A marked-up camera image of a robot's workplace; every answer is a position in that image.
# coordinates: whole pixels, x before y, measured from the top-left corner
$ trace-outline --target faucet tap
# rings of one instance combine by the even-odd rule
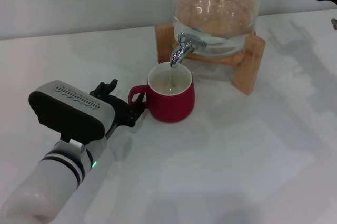
[[[178,46],[173,50],[170,57],[170,67],[178,67],[179,62],[198,47],[207,47],[207,43],[190,34],[178,35]]]

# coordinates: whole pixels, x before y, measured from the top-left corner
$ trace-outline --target wooden stand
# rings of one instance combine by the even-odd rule
[[[173,49],[177,46],[172,23],[158,25],[155,28],[158,62],[168,62]],[[252,93],[261,58],[265,48],[265,40],[251,34],[247,37],[243,51],[222,59],[210,59],[196,54],[189,54],[186,59],[231,65],[233,68],[232,84],[246,95]]]

